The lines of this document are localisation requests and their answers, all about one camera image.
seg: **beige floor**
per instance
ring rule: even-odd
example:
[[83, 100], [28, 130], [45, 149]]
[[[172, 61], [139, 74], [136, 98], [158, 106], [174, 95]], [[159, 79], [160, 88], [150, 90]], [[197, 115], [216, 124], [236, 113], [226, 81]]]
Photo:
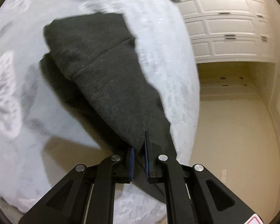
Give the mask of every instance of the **beige floor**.
[[190, 164], [201, 163], [267, 224], [274, 216], [280, 177], [275, 131], [259, 99], [201, 101]]

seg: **white blanket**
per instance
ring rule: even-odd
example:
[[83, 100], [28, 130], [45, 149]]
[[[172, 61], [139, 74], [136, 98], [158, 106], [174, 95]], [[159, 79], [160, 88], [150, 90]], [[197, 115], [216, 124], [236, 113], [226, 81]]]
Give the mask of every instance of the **white blanket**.
[[[136, 37], [147, 80], [159, 91], [178, 161], [188, 164], [199, 110], [194, 56], [170, 0], [6, 0], [0, 9], [0, 196], [28, 211], [76, 164], [98, 164], [110, 151], [58, 101], [38, 69], [48, 52], [43, 27], [56, 18], [123, 13]], [[117, 185], [114, 223], [158, 223], [166, 206]]]

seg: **white sticker with red border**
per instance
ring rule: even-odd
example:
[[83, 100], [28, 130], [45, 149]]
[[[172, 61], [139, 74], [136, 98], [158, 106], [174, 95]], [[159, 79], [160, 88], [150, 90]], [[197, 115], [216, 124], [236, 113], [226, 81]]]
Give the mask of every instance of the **white sticker with red border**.
[[263, 224], [263, 222], [257, 214], [254, 214], [245, 224]]

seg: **folded garment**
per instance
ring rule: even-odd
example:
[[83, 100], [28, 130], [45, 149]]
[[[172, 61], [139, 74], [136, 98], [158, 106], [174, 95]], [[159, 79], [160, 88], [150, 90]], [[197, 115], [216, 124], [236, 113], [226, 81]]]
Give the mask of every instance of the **folded garment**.
[[86, 115], [114, 152], [134, 147], [135, 184], [164, 202], [163, 187], [145, 183], [144, 132], [164, 154], [176, 157], [176, 151], [160, 96], [141, 71], [123, 16], [54, 20], [44, 35], [51, 51], [41, 68], [60, 99]]

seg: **silver screw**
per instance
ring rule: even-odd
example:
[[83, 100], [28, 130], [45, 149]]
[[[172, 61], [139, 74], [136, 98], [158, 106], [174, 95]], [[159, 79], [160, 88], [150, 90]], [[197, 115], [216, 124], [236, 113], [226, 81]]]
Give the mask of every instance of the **silver screw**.
[[120, 156], [118, 156], [118, 155], [113, 155], [113, 156], [111, 157], [111, 160], [112, 160], [112, 161], [119, 161], [119, 160], [120, 160]]
[[204, 169], [204, 167], [203, 167], [201, 164], [196, 164], [196, 165], [194, 166], [194, 168], [195, 168], [195, 170], [198, 171], [198, 172], [201, 172], [201, 171]]
[[78, 171], [78, 172], [82, 172], [82, 171], [84, 171], [84, 169], [85, 169], [85, 166], [82, 164], [79, 164], [76, 166], [76, 171]]
[[168, 160], [168, 157], [166, 155], [160, 155], [158, 158], [159, 158], [160, 161], [167, 161]]

